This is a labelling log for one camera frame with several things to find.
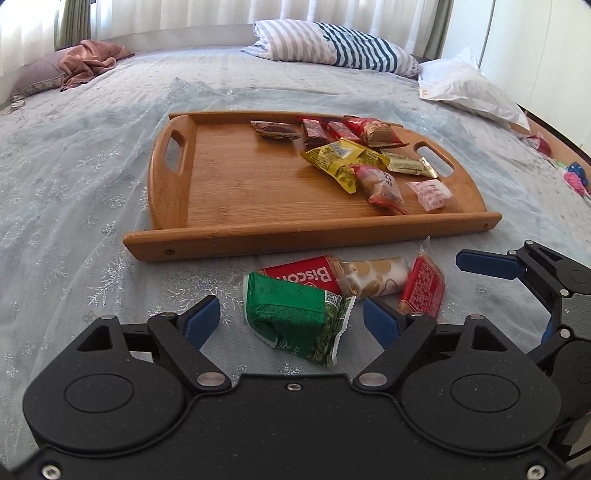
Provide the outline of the green curtain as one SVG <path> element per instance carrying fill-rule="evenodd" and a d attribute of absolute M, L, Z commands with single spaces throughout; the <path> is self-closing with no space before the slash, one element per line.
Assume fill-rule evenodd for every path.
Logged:
<path fill-rule="evenodd" d="M 55 17 L 55 50 L 78 45 L 91 38 L 91 0 L 59 2 Z"/>

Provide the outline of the white curtain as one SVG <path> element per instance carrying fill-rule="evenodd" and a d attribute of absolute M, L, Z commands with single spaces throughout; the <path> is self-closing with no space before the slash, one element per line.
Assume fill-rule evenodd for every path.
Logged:
<path fill-rule="evenodd" d="M 3 70 L 12 71 L 55 49 L 59 2 L 1 3 Z M 91 37 L 297 19 L 339 24 L 422 51 L 438 7 L 437 1 L 92 1 Z"/>

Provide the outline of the striped pillow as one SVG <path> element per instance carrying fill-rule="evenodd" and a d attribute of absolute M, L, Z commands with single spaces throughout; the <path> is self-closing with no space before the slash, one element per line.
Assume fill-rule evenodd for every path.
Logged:
<path fill-rule="evenodd" d="M 256 43 L 243 52 L 277 62 L 304 62 L 415 78 L 420 63 L 386 39 L 335 24 L 294 19 L 253 24 Z"/>

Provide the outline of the brown almond snack packet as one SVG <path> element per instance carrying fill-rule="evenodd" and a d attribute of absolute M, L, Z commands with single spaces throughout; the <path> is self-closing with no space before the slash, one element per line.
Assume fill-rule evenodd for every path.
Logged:
<path fill-rule="evenodd" d="M 266 139 L 294 141 L 301 138 L 301 134 L 288 123 L 252 120 L 250 126 L 259 136 Z"/>

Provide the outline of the pink white pastry packet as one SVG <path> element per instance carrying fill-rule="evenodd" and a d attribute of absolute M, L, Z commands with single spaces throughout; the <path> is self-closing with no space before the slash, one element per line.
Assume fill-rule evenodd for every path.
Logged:
<path fill-rule="evenodd" d="M 403 196 L 391 174 L 363 164 L 353 165 L 352 170 L 368 194 L 370 204 L 401 215 L 407 214 Z"/>

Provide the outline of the green snack packet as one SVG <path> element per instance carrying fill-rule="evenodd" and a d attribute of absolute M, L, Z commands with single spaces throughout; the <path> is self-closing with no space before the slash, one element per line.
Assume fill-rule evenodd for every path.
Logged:
<path fill-rule="evenodd" d="M 243 296 L 245 322 L 264 343 L 319 366 L 337 364 L 356 298 L 256 272 L 243 279 Z"/>

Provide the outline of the white gold dotted snack bar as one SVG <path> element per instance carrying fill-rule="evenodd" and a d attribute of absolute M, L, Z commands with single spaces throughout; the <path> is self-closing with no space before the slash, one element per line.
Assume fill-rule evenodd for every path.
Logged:
<path fill-rule="evenodd" d="M 342 293 L 359 299 L 400 293 L 410 276 L 403 257 L 359 261 L 329 257 L 329 262 Z"/>

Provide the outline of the small white red candy packet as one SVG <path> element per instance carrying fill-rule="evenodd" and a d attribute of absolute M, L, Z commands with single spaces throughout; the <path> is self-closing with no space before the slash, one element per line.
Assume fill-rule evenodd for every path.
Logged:
<path fill-rule="evenodd" d="M 447 207 L 454 196 L 440 180 L 408 182 L 408 187 L 416 194 L 419 204 L 428 212 Z"/>

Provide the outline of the wooden serving tray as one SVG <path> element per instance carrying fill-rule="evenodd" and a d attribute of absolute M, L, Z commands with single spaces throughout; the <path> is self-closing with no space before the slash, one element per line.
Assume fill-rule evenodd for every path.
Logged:
<path fill-rule="evenodd" d="M 450 205 L 425 210 L 410 177 L 400 175 L 404 212 L 381 210 L 308 164 L 301 140 L 270 140 L 252 128 L 256 120 L 299 126 L 302 118 L 273 111 L 172 114 L 149 160 L 151 226 L 125 234 L 125 247 L 140 261 L 156 262 L 462 235 L 500 222 L 463 166 L 404 126 L 394 126 L 403 155 L 416 158 L 429 148 L 449 165 Z"/>

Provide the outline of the yellow snack bag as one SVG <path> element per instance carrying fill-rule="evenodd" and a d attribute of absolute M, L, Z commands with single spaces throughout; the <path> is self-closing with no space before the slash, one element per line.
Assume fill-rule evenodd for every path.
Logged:
<path fill-rule="evenodd" d="M 355 165 L 385 169 L 389 162 L 385 155 L 347 139 L 301 151 L 300 154 L 308 164 L 335 179 L 348 194 L 355 194 L 358 188 L 358 179 L 353 172 Z"/>

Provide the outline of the gold tea sachet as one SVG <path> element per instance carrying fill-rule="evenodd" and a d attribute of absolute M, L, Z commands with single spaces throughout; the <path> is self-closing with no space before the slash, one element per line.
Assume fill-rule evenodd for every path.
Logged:
<path fill-rule="evenodd" d="M 429 179 L 439 178 L 438 172 L 424 157 L 414 159 L 389 149 L 383 149 L 382 154 L 388 159 L 387 169 L 393 173 L 422 176 Z"/>

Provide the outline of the pink crumpled cloth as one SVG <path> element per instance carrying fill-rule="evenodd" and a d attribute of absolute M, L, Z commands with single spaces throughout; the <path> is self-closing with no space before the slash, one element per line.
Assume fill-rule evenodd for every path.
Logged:
<path fill-rule="evenodd" d="M 123 45 L 98 40 L 82 40 L 59 60 L 62 71 L 61 90 L 76 88 L 112 70 L 119 60 L 134 53 Z"/>

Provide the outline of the red small item bedside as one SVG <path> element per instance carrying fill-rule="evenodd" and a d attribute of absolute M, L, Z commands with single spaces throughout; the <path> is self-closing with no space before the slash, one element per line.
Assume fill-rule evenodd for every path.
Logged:
<path fill-rule="evenodd" d="M 552 148 L 549 142 L 544 138 L 544 136 L 541 133 L 529 135 L 525 138 L 525 140 L 530 147 L 532 147 L 539 153 L 547 157 L 552 157 Z"/>

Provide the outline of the white pillow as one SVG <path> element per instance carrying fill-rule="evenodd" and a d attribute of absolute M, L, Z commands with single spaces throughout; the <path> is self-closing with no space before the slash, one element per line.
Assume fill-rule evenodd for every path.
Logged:
<path fill-rule="evenodd" d="M 481 73 L 469 47 L 452 59 L 422 63 L 419 94 L 422 100 L 444 102 L 509 127 L 517 126 L 523 132 L 530 131 L 525 113 Z"/>

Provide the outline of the red Biscoff packet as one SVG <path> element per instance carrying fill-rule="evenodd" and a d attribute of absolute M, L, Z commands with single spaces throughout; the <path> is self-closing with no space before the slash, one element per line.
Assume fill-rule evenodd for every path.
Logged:
<path fill-rule="evenodd" d="M 335 273 L 334 259 L 329 256 L 317 256 L 264 267 L 259 270 L 259 273 L 278 280 L 311 286 L 342 295 L 338 275 Z"/>

